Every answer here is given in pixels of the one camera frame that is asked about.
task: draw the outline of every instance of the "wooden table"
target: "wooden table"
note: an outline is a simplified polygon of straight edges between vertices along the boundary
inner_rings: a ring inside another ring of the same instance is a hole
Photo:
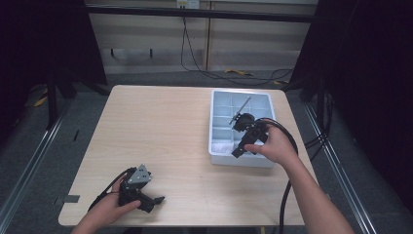
[[[116,226],[274,226],[279,224],[287,176],[272,169],[212,165],[208,154],[214,88],[117,86],[102,112],[59,223],[76,225],[95,197],[123,170],[145,164],[152,181],[143,192],[166,200],[150,213],[133,211]],[[272,97],[277,120],[294,136],[299,155],[314,171],[285,94]],[[291,190],[285,225],[303,225]]]

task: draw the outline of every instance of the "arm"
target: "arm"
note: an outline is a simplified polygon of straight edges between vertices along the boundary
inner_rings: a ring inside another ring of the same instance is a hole
[[[119,187],[121,177],[112,186],[111,192],[98,202],[85,216],[79,224],[72,230],[72,234],[91,234],[98,229],[111,224],[122,215],[133,211],[140,206],[140,201],[134,201],[119,207]]]
[[[264,145],[248,144],[244,148],[264,155],[285,169],[309,233],[354,233],[340,211],[319,188],[282,131],[271,126]]]

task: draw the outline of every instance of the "gray carpet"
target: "gray carpet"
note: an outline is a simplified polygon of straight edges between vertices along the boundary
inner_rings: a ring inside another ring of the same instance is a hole
[[[234,77],[234,74],[219,73],[222,76]],[[254,72],[256,77],[268,79],[271,71]],[[115,85],[159,85],[159,86],[201,86],[227,88],[279,89],[273,81],[266,84],[263,80],[237,80],[243,85],[234,84],[223,79],[211,79],[199,72],[148,73],[129,75],[110,75],[107,77],[110,90]],[[57,218],[61,206],[54,205],[56,197],[68,193],[77,173],[94,128],[103,110],[107,97],[100,96],[91,89],[76,84],[78,95],[70,103],[62,125],[57,132],[53,144],[41,162],[35,177],[31,181],[24,199],[16,211],[6,233],[70,233],[70,228],[58,224]],[[288,101],[304,141],[313,139],[316,134],[311,127],[299,99],[300,91],[287,93]],[[0,173],[3,189],[0,198],[3,202],[10,195],[19,175],[30,160],[31,155],[40,142],[47,125],[47,105],[40,107],[26,106],[19,124],[15,127],[9,140],[3,143],[0,150]],[[348,173],[357,194],[369,212],[377,233],[413,233],[413,218],[402,206],[392,189],[380,175],[370,166],[361,149],[353,142],[345,122],[338,111],[334,111],[330,140]],[[309,149],[313,155],[317,147]],[[348,218],[357,233],[362,233],[347,199],[335,178],[334,173],[321,152],[313,163],[319,184],[329,194],[334,204]],[[124,228],[105,228],[99,233],[122,233]],[[259,229],[251,228],[209,228],[207,233],[258,233]],[[188,233],[182,228],[144,228],[143,233]],[[287,227],[285,233],[306,233],[304,227]]]

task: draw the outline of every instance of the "metal rail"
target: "metal rail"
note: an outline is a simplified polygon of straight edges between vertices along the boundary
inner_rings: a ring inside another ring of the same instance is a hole
[[[293,14],[270,14],[252,12],[232,12],[216,10],[197,9],[177,9],[177,8],[140,8],[126,6],[111,6],[86,4],[81,5],[58,5],[58,4],[30,4],[25,7],[37,8],[48,11],[74,11],[92,14],[113,14],[113,15],[134,15],[134,16],[158,16],[158,17],[185,17],[185,18],[205,18],[205,19],[228,19],[228,20],[264,20],[264,21],[285,21],[285,22],[321,22],[332,23],[340,19],[321,18],[309,15]]]
[[[306,111],[309,115],[313,128],[316,131],[316,134],[320,135],[321,130],[319,129],[316,112],[310,105],[306,105]],[[327,155],[327,159],[331,165],[331,168],[340,183],[344,195],[346,196],[347,201],[349,202],[350,207],[353,210],[353,214],[355,215],[362,232],[365,234],[376,234],[377,232],[370,219],[370,216],[364,208],[364,205],[359,199],[355,189],[353,188],[352,183],[350,182],[349,177],[347,176],[347,173],[344,170],[343,165],[341,164],[340,159],[338,158],[328,138],[325,140],[323,149],[325,154]]]
[[[70,102],[68,101],[63,107],[61,114],[56,119],[55,124],[46,131],[11,194],[0,209],[0,234],[6,233],[13,216],[23,200],[24,194],[26,193],[31,180],[34,178],[37,169],[45,158],[45,155],[52,144],[58,129],[60,128],[62,119],[66,115],[69,106]]]

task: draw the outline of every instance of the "forearm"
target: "forearm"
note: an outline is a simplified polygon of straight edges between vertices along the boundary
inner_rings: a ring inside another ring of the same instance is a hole
[[[282,166],[288,174],[309,233],[354,233],[296,155],[286,157]]]
[[[82,219],[78,225],[76,225],[71,234],[94,234],[98,230],[94,227],[92,222]]]

